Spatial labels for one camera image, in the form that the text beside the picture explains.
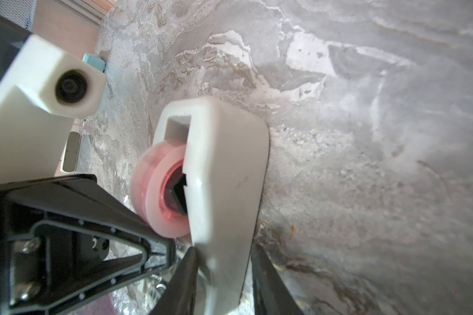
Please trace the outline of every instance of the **metal mesh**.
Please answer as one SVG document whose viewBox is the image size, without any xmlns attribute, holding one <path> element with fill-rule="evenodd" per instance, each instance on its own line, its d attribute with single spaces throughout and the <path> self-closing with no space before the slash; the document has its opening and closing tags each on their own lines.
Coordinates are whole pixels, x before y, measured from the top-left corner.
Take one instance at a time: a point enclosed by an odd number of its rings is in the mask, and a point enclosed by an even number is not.
<svg viewBox="0 0 473 315">
<path fill-rule="evenodd" d="M 37 0 L 0 0 L 0 15 L 31 31 Z"/>
</svg>

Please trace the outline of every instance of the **pink roller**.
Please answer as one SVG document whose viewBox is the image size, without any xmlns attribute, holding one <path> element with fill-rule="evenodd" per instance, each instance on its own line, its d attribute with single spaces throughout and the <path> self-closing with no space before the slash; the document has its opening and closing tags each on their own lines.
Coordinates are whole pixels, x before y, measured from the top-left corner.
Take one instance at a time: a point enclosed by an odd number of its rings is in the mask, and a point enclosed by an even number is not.
<svg viewBox="0 0 473 315">
<path fill-rule="evenodd" d="M 189 234 L 188 217 L 177 211 L 173 196 L 166 189 L 182 176 L 186 144 L 166 140 L 147 149 L 135 166 L 130 195 L 134 209 L 163 237 Z"/>
</svg>

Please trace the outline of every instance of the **white plastic part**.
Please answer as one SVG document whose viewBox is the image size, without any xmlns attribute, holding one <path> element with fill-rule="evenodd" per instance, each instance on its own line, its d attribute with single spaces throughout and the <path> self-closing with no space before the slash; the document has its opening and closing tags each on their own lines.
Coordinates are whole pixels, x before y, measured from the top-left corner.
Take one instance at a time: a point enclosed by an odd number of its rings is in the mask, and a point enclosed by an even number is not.
<svg viewBox="0 0 473 315">
<path fill-rule="evenodd" d="M 69 70 L 87 81 L 73 104 L 56 98 Z M 0 81 L 0 183 L 53 176 L 74 118 L 98 108 L 106 76 L 37 35 L 30 35 Z"/>
<path fill-rule="evenodd" d="M 164 108 L 153 145 L 169 139 L 187 142 L 184 192 L 191 239 L 200 254 L 204 314 L 226 314 L 238 306 L 244 284 L 268 161 L 268 128 L 261 118 L 206 96 Z"/>
</svg>

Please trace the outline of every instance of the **bolt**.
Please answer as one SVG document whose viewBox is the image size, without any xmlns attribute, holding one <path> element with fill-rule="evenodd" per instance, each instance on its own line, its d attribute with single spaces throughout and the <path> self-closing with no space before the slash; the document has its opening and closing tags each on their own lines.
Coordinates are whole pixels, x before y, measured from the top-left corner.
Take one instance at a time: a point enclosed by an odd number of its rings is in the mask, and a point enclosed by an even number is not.
<svg viewBox="0 0 473 315">
<path fill-rule="evenodd" d="M 35 297 L 42 287 L 37 282 L 19 283 L 14 287 L 16 299 L 28 301 Z"/>
<path fill-rule="evenodd" d="M 17 240 L 14 242 L 14 252 L 21 254 L 30 254 L 38 250 L 40 244 L 40 239 L 38 237 L 34 237 L 29 240 Z"/>
</svg>

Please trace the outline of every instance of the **light blue object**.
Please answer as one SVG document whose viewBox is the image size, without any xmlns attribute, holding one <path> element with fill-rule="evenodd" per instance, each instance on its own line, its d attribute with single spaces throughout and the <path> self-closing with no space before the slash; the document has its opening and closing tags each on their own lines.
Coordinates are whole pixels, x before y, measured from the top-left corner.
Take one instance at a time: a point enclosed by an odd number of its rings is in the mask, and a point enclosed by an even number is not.
<svg viewBox="0 0 473 315">
<path fill-rule="evenodd" d="M 105 70 L 105 61 L 94 54 L 84 54 L 82 61 L 103 72 Z"/>
</svg>

